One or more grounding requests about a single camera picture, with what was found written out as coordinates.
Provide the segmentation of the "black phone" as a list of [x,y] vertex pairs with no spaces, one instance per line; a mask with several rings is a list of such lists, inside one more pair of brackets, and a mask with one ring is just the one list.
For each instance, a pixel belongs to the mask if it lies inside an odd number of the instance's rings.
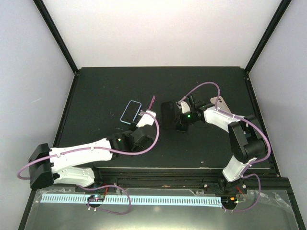
[[173,130],[176,127],[176,113],[174,103],[163,102],[160,105],[161,111],[161,126],[164,130]]

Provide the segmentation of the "black case magenta rim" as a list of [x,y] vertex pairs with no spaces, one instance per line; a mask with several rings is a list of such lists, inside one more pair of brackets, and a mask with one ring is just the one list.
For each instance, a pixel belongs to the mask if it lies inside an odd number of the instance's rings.
[[151,110],[154,101],[155,101],[155,95],[152,96],[152,99],[151,99],[150,104],[148,106],[148,110]]

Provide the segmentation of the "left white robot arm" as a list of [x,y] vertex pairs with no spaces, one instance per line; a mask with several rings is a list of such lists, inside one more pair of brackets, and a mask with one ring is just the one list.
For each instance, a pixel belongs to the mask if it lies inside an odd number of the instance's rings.
[[146,110],[134,130],[115,133],[92,143],[50,148],[47,143],[37,146],[28,160],[31,189],[42,189],[54,184],[77,184],[98,191],[103,179],[85,165],[110,161],[116,154],[136,156],[150,151],[160,134],[156,113]]

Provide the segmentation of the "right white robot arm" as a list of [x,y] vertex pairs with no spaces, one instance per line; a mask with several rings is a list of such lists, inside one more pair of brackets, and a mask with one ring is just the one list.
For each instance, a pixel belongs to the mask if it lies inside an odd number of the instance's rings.
[[187,99],[187,102],[177,102],[177,130],[187,131],[189,125],[202,121],[222,129],[229,135],[232,157],[217,182],[219,190],[229,194],[258,157],[269,152],[269,144],[266,143],[255,116],[237,116],[213,103],[195,103],[192,95]]

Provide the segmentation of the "phone in blue case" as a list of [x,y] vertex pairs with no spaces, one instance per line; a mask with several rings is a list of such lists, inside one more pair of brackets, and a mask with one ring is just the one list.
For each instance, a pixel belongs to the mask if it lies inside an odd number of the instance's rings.
[[120,117],[120,121],[124,124],[131,124],[137,117],[142,104],[140,102],[130,100],[125,107],[123,114]]

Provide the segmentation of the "black foam table mat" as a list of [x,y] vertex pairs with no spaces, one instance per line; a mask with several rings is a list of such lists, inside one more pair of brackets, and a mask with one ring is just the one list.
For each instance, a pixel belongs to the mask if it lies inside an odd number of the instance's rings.
[[[177,102],[189,91],[196,101],[209,102],[217,94],[230,111],[254,113],[239,67],[119,67],[82,68],[55,147],[91,143],[128,129],[120,117],[130,100],[159,114],[163,102]],[[187,132],[161,129],[157,144],[138,156],[118,155],[110,161],[93,162],[100,168],[222,169],[232,157],[228,134],[201,122]]]

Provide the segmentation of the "left circuit board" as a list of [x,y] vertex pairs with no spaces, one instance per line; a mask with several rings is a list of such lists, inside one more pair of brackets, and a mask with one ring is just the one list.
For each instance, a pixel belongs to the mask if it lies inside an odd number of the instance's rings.
[[103,202],[105,199],[105,196],[104,195],[90,195],[88,198],[87,198],[87,201],[88,202]]

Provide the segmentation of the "circuit board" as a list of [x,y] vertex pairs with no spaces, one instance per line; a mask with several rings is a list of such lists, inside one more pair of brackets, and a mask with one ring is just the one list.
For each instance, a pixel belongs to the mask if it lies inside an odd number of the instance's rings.
[[105,199],[105,196],[104,195],[90,195],[88,198],[87,198],[87,201],[88,202],[103,202]]
[[231,197],[221,197],[221,202],[226,204],[237,204],[240,201],[238,200],[238,198],[231,196]]

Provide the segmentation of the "right circuit board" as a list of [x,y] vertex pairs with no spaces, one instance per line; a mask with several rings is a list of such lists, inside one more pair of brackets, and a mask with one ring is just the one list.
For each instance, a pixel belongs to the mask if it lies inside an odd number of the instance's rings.
[[231,196],[231,197],[221,197],[221,202],[226,204],[237,204],[240,201],[238,200],[238,198]]

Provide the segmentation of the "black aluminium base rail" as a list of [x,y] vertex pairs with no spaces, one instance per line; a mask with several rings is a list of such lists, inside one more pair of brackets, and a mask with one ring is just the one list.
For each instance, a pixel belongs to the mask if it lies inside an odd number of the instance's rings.
[[234,194],[239,191],[246,193],[248,189],[287,190],[291,184],[288,178],[281,177],[274,170],[248,169],[243,177],[234,182],[228,182],[219,170],[116,170],[93,168],[93,181],[66,182],[57,178],[39,188],[49,186],[78,186],[79,190],[85,188],[98,188],[103,185],[117,185],[123,188],[166,188],[166,189],[201,189],[207,194]]

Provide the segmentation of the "right black frame post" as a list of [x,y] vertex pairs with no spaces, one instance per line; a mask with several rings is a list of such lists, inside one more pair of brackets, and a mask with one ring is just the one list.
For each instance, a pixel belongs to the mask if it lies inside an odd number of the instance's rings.
[[249,59],[246,67],[245,72],[249,74],[256,64],[258,58],[260,57],[262,51],[264,50],[267,42],[269,41],[270,37],[272,36],[274,30],[276,29],[277,25],[279,24],[280,20],[282,19],[283,15],[285,14],[287,8],[289,7],[291,0],[282,0],[278,5],[273,17],[271,18],[268,26],[266,27],[259,43],[257,44],[251,58]]

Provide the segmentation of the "black frame post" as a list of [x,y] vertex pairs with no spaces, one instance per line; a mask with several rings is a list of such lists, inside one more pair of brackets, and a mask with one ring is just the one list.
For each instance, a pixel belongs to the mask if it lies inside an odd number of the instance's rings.
[[291,0],[282,0],[278,5],[273,17],[271,18],[268,26],[266,27],[259,43],[257,44],[251,58],[249,59],[246,67],[245,72],[249,74],[256,64],[258,58],[260,57],[262,51],[264,50],[267,42],[269,41],[270,37],[272,36],[274,30],[276,29],[277,25],[279,24],[280,20],[282,19],[283,15],[285,14],[287,8],[289,7]]
[[79,70],[77,65],[75,64],[56,24],[54,23],[45,3],[43,0],[33,0],[36,8],[38,9],[39,13],[41,14],[43,20],[45,21],[48,29],[50,30],[53,38],[55,39],[58,47],[60,48],[62,54],[64,55],[69,67],[71,68],[74,74],[78,74]]

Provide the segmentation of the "left black frame post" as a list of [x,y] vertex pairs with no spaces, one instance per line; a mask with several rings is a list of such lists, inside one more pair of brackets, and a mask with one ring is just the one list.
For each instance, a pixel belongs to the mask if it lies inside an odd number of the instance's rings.
[[77,65],[75,64],[56,24],[54,23],[45,3],[43,0],[33,0],[36,8],[38,9],[39,13],[41,14],[43,20],[45,21],[48,29],[50,30],[53,38],[55,39],[58,47],[60,48],[62,54],[64,55],[69,67],[71,68],[74,74],[78,74],[79,70]]

